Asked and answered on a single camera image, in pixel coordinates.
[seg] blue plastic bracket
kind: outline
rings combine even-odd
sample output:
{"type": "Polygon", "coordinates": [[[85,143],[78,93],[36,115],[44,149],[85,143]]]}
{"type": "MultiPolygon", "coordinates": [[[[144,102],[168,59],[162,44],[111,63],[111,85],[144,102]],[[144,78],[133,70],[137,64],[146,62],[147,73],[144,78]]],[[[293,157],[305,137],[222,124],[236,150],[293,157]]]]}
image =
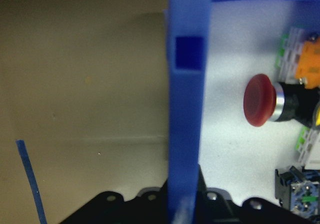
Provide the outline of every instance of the blue plastic bracket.
{"type": "Polygon", "coordinates": [[[212,0],[169,0],[169,218],[192,223],[212,0]]]}

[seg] black mount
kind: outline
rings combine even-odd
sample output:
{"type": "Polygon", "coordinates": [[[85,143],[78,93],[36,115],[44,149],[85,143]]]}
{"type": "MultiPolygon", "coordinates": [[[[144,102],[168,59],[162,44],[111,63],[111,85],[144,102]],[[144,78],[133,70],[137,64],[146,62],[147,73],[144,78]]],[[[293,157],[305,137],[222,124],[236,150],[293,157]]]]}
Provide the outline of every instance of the black mount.
{"type": "MultiPolygon", "coordinates": [[[[201,170],[196,196],[196,224],[311,223],[262,198],[253,197],[237,206],[227,191],[207,188],[201,170]]],[[[61,222],[68,223],[168,223],[167,184],[144,188],[129,201],[117,192],[102,192],[61,222]]]]}

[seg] green terminal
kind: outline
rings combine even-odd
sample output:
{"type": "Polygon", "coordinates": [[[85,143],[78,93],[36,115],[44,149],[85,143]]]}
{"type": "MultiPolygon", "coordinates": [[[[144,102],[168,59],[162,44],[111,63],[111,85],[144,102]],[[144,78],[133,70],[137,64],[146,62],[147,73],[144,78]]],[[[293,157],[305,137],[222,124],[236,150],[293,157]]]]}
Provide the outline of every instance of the green terminal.
{"type": "Polygon", "coordinates": [[[308,128],[308,127],[306,127],[306,126],[304,126],[303,128],[302,128],[302,130],[300,131],[300,134],[299,134],[299,137],[298,137],[298,141],[296,142],[296,150],[299,150],[299,147],[300,146],[302,146],[304,143],[305,143],[305,139],[304,139],[304,133],[306,132],[306,131],[309,131],[310,129],[308,128]]]}
{"type": "Polygon", "coordinates": [[[309,195],[309,196],[302,197],[302,202],[315,202],[315,201],[318,201],[317,196],[309,195]]]}
{"type": "Polygon", "coordinates": [[[284,44],[285,44],[287,39],[288,39],[288,35],[282,35],[282,37],[281,37],[281,47],[278,50],[278,54],[276,56],[277,58],[276,58],[276,61],[275,61],[275,67],[278,68],[278,69],[281,67],[280,66],[280,58],[284,56],[285,51],[286,51],[284,44]]]}

